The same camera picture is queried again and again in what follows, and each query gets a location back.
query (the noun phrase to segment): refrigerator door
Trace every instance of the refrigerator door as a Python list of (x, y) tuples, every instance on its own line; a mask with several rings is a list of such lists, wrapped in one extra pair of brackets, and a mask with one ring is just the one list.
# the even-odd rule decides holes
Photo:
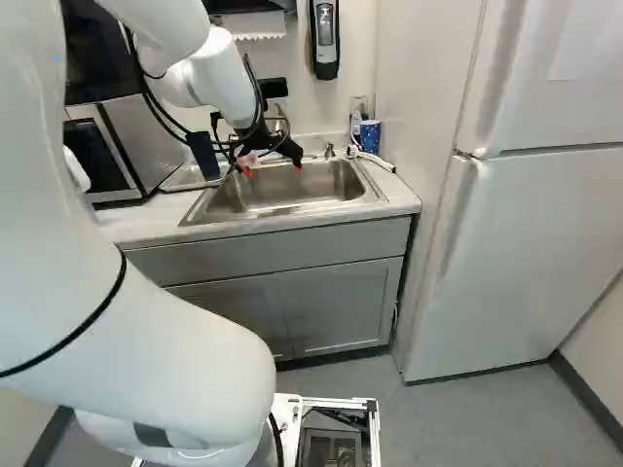
[(623, 141), (623, 2), (489, 1), (482, 19), (462, 151)]
[(546, 358), (623, 267), (623, 147), (517, 153), (451, 162), (407, 381)]

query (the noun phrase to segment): paper towel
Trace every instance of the paper towel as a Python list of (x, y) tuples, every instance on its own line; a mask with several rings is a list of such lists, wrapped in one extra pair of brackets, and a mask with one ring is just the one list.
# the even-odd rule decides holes
[(285, 13), (283, 11), (238, 13), (220, 17), (225, 29), (237, 41), (277, 39), (285, 37)]

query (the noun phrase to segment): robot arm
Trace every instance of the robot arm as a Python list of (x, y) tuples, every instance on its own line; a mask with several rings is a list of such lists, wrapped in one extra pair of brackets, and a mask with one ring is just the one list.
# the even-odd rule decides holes
[[(152, 73), (205, 52), (200, 0), (101, 3), (136, 28)], [(168, 465), (241, 467), (273, 402), (272, 354), (147, 280), (92, 223), (63, 159), (62, 27), (56, 0), (3, 4), (0, 385), (85, 411), (85, 427), (110, 448)], [(237, 66), (221, 72), (239, 79)]]
[(201, 0), (96, 0), (129, 26), (150, 88), (179, 107), (212, 105), (250, 150), (279, 151), (301, 167), (303, 150), (289, 136), (271, 135), (229, 31), (213, 26)]

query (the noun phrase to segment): faucet handle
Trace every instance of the faucet handle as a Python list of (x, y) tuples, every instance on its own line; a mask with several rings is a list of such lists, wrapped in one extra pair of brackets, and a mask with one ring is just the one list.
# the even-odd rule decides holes
[(327, 142), (327, 146), (324, 149), (324, 158), (326, 160), (329, 160), (329, 158), (335, 158), (336, 157), (335, 151), (333, 150), (333, 148), (334, 148), (333, 143)]

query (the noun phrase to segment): gray cabinet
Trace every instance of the gray cabinet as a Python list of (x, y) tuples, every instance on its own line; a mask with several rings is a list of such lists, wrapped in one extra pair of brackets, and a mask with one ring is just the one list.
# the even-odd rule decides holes
[(292, 358), (293, 350), (270, 276), (217, 280), (166, 289), (193, 305), (208, 309), (253, 331), (269, 346), (275, 360)]
[(275, 360), (389, 342), (411, 217), (126, 251), (171, 294), (260, 336)]
[(402, 258), (280, 274), (279, 307), (294, 354), (323, 353), (389, 342)]
[(231, 319), (276, 360), (388, 343), (402, 258), (167, 288)]

